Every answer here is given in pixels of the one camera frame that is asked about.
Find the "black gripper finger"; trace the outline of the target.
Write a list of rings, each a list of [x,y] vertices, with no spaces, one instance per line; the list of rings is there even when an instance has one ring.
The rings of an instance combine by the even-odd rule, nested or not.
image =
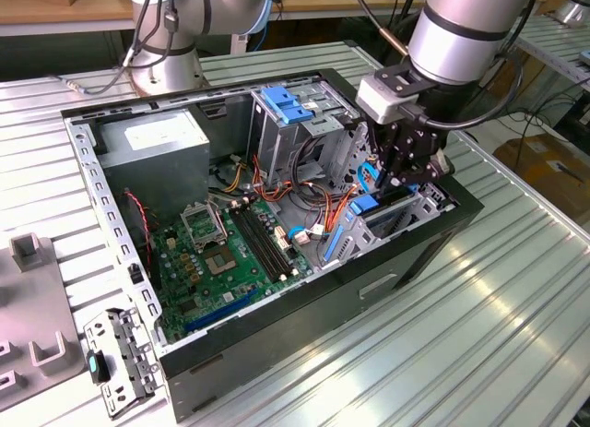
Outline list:
[[[374,185],[378,190],[392,190],[401,185],[397,175],[402,161],[398,145],[378,145],[376,150],[378,177]]]
[[[424,165],[401,172],[400,182],[403,185],[434,183],[452,174],[454,165],[451,160],[444,153],[435,153]]]

